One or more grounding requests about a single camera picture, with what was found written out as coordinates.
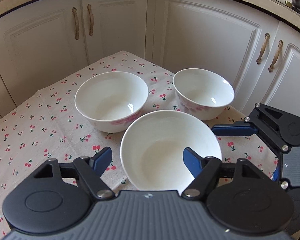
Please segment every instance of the cherry print tablecloth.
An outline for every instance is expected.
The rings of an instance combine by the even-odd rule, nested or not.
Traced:
[[[120,162],[119,147],[123,132],[111,134],[96,130],[74,106],[74,95],[79,86],[92,76],[109,71],[134,73],[147,83],[149,97],[144,113],[161,109],[179,111],[172,85],[173,73],[125,51],[103,58],[39,90],[0,120],[0,238],[10,231],[1,209],[4,198],[47,158],[71,162],[82,155],[93,156],[103,147],[110,146],[113,160],[102,179],[115,192],[135,189],[127,180]],[[211,127],[233,123],[243,117],[227,106],[220,116],[206,124]],[[248,158],[271,177],[277,160],[258,137],[217,139],[224,162]],[[75,184],[74,179],[65,181]]]

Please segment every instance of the metal screw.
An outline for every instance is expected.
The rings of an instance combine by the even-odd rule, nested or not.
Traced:
[[[284,152],[286,152],[286,151],[288,151],[289,150],[289,147],[288,147],[288,145],[283,145],[282,146],[282,150],[284,151]]]
[[[286,181],[283,181],[282,183],[281,183],[281,188],[282,189],[286,189],[287,187],[288,187],[288,182],[286,182]]]
[[[102,189],[97,192],[97,196],[100,198],[110,198],[113,196],[113,192],[109,189]]]
[[[195,188],[190,188],[190,189],[185,190],[185,195],[187,197],[197,197],[200,195],[200,191]]]

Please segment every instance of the bowl with pink floral pattern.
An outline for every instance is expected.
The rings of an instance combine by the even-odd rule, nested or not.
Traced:
[[[115,133],[141,116],[147,98],[148,86],[140,77],[118,71],[88,79],[75,94],[74,104],[98,130]]]
[[[230,83],[205,69],[180,70],[172,82],[181,111],[202,121],[216,118],[234,99]]]

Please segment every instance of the gold handle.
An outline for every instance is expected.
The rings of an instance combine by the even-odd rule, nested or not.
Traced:
[[[76,7],[72,8],[72,13],[74,16],[74,23],[75,23],[75,39],[78,40],[79,39],[79,20],[77,17],[77,8]]]
[[[260,62],[261,62],[261,58],[266,50],[266,46],[267,46],[267,43],[270,39],[270,34],[269,33],[266,33],[266,36],[265,36],[265,40],[263,41],[263,45],[261,47],[261,50],[260,50],[260,54],[259,54],[259,57],[257,59],[257,64],[260,65]]]
[[[277,51],[276,51],[276,53],[274,54],[274,58],[273,58],[273,60],[272,60],[272,63],[271,63],[271,65],[270,65],[270,67],[268,68],[269,73],[271,73],[271,72],[273,71],[274,64],[275,64],[275,63],[277,62],[277,60],[278,60],[278,57],[279,57],[279,55],[280,55],[282,46],[283,46],[283,41],[282,41],[282,40],[279,40],[279,44],[278,44]]]
[[[87,8],[88,8],[89,16],[90,16],[90,30],[89,30],[89,35],[92,36],[93,35],[94,18],[93,18],[93,14],[92,14],[92,11],[91,11],[91,4],[88,4]]]

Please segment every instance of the white logo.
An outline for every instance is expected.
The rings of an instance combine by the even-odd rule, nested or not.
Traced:
[[[153,195],[151,193],[147,193],[145,195],[143,195],[145,198],[149,199],[149,198],[152,198]]]

